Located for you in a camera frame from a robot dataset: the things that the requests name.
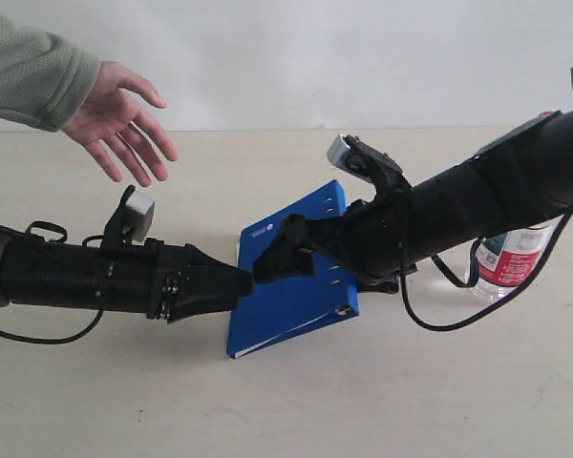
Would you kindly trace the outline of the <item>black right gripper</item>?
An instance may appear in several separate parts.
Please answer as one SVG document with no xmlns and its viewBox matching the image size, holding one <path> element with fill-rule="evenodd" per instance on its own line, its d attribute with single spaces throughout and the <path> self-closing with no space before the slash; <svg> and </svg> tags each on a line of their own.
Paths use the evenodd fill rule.
<svg viewBox="0 0 573 458">
<path fill-rule="evenodd" d="M 402 217 L 400 204 L 365 204 L 361 200 L 339 217 L 289 215 L 254 260 L 254 281 L 270 284 L 313 277 L 316 251 L 352 274 L 359 291 L 396 294 L 400 277 L 416 272 L 415 262 L 401 260 Z"/>
</svg>

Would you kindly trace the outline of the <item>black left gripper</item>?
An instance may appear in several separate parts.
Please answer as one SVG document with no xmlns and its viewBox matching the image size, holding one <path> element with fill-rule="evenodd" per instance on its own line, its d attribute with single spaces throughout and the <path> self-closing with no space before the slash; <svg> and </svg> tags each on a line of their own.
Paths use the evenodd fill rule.
<svg viewBox="0 0 573 458">
<path fill-rule="evenodd" d="M 234 311 L 253 291 L 252 274 L 216 260 L 187 243 L 161 244 L 145 317 L 168 323 Z"/>
</svg>

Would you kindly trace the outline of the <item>green sleeved forearm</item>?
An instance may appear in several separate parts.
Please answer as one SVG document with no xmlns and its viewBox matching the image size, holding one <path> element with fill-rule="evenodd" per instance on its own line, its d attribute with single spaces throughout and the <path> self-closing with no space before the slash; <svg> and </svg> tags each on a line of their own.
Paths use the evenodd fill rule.
<svg viewBox="0 0 573 458">
<path fill-rule="evenodd" d="M 101 61 L 53 33 L 0 12 L 0 119 L 57 132 L 91 93 Z"/>
</svg>

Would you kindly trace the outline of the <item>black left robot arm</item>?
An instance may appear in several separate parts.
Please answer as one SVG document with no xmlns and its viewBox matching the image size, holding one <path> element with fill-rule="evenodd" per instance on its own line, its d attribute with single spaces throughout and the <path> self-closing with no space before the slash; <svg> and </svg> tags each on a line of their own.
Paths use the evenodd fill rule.
<svg viewBox="0 0 573 458">
<path fill-rule="evenodd" d="M 0 306 L 104 309 L 174 323 L 233 311 L 252 290 L 249 272 L 192 244 L 103 239 L 94 247 L 0 226 Z"/>
</svg>

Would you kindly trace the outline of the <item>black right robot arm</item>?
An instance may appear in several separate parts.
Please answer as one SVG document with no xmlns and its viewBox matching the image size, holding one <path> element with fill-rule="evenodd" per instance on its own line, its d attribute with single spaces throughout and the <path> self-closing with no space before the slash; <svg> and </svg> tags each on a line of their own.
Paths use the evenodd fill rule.
<svg viewBox="0 0 573 458">
<path fill-rule="evenodd" d="M 354 135 L 336 137 L 328 157 L 372 184 L 374 198 L 339 216 L 284 218 L 253 262 L 257 283 L 311 277 L 321 254 L 364 290 L 394 292 L 420 260 L 554 219 L 573 205 L 573 110 L 535 117 L 416 185 Z"/>
</svg>

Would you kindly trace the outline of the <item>person's open hand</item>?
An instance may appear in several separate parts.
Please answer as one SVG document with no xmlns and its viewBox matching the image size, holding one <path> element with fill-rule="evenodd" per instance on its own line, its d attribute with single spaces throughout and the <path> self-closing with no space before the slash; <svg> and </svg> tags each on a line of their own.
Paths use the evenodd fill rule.
<svg viewBox="0 0 573 458">
<path fill-rule="evenodd" d="M 133 98 L 139 95 L 157 109 L 166 107 L 145 77 L 115 61 L 101 63 L 95 84 L 61 131 L 79 144 L 114 182 L 123 174 L 119 160 L 135 181 L 148 187 L 168 179 L 166 160 L 178 150 L 161 124 Z"/>
</svg>

